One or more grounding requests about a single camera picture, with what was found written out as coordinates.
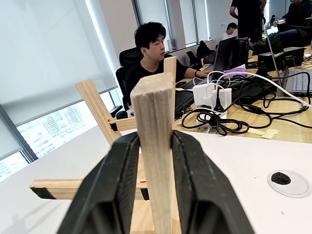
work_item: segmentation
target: white wall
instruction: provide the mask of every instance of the white wall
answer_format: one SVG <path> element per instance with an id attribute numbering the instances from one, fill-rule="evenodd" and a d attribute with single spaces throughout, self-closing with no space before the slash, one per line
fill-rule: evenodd
<path id="1" fill-rule="evenodd" d="M 282 18 L 288 12 L 289 0 L 271 0 L 270 1 L 270 19 L 275 15 L 276 19 Z"/>
<path id="2" fill-rule="evenodd" d="M 207 0 L 209 30 L 211 39 L 219 39 L 229 23 L 237 20 L 230 16 L 232 0 Z"/>
<path id="3" fill-rule="evenodd" d="M 137 20 L 131 0 L 100 0 L 108 30 L 117 56 L 135 47 Z"/>

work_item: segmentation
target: man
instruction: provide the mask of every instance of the man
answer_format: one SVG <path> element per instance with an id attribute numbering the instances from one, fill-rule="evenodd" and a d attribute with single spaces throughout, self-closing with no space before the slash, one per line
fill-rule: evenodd
<path id="1" fill-rule="evenodd" d="M 290 0 L 291 4 L 288 9 L 288 13 L 283 16 L 286 19 L 286 23 L 292 25 L 302 25 L 304 20 L 302 0 Z"/>
<path id="2" fill-rule="evenodd" d="M 230 15 L 238 19 L 238 37 L 248 37 L 251 43 L 261 40 L 261 14 L 267 0 L 233 0 Z"/>
<path id="3" fill-rule="evenodd" d="M 236 23 L 230 23 L 226 29 L 226 32 L 222 35 L 221 40 L 225 40 L 231 37 L 234 37 L 234 32 L 237 28 Z"/>
<path id="4" fill-rule="evenodd" d="M 136 30 L 136 47 L 143 54 L 143 59 L 127 72 L 126 90 L 128 95 L 141 78 L 164 72 L 164 59 L 170 57 L 170 55 L 165 55 L 165 37 L 166 29 L 157 22 L 143 24 Z M 178 60 L 176 61 L 177 82 L 184 78 L 206 78 L 210 72 L 197 71 L 183 66 Z"/>
<path id="5" fill-rule="evenodd" d="M 286 23 L 299 26 L 310 26 L 311 2 L 310 0 L 290 0 L 288 13 L 283 16 Z"/>

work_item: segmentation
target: black hair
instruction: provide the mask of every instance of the black hair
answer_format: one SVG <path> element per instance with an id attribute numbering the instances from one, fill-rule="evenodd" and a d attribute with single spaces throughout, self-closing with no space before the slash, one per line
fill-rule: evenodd
<path id="1" fill-rule="evenodd" d="M 142 24 L 135 32 L 136 47 L 139 51 L 141 48 L 150 48 L 150 43 L 153 43 L 161 35 L 166 37 L 166 29 L 161 23 L 149 22 Z"/>
<path id="2" fill-rule="evenodd" d="M 229 23 L 228 28 L 226 30 L 229 30 L 230 28 L 236 29 L 237 28 L 237 24 L 236 23 Z"/>

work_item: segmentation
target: office chair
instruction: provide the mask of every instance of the office chair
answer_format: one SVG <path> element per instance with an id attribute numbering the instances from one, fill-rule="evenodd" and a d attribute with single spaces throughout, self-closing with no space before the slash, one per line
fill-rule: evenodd
<path id="1" fill-rule="evenodd" d="M 121 67 L 116 71 L 116 78 L 119 83 L 123 98 L 122 104 L 125 111 L 129 109 L 130 94 L 126 90 L 126 74 L 127 71 L 141 59 L 141 54 L 136 48 L 122 51 L 119 54 L 119 62 Z"/>
<path id="2" fill-rule="evenodd" d="M 188 51 L 188 52 L 186 52 L 186 54 L 187 54 L 187 56 L 190 59 L 190 67 L 192 67 L 194 69 L 202 68 L 201 59 L 200 58 L 195 57 L 195 55 L 193 54 L 192 51 Z"/>

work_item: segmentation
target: window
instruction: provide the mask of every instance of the window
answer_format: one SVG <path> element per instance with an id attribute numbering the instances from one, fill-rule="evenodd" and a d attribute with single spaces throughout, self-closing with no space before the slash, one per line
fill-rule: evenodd
<path id="1" fill-rule="evenodd" d="M 99 5 L 1 2 L 0 181 L 96 126 L 75 83 L 92 79 L 108 110 L 120 105 Z"/>
<path id="2" fill-rule="evenodd" d="M 101 95 L 108 110 L 114 105 L 108 93 Z M 54 151 L 97 125 L 84 101 L 18 127 L 38 158 Z"/>
<path id="3" fill-rule="evenodd" d="M 15 172 L 23 169 L 28 162 L 22 156 L 21 152 L 17 152 L 0 161 L 0 182 L 13 175 Z"/>
<path id="4" fill-rule="evenodd" d="M 180 0 L 185 43 L 209 39 L 207 0 Z"/>
<path id="5" fill-rule="evenodd" d="M 270 23 L 270 0 L 267 0 L 263 13 L 266 23 Z"/>
<path id="6" fill-rule="evenodd" d="M 169 51 L 168 40 L 170 40 L 170 23 L 168 9 L 165 0 L 136 0 L 135 8 L 140 24 L 148 22 L 159 22 L 165 27 L 167 35 L 164 41 L 165 50 Z"/>

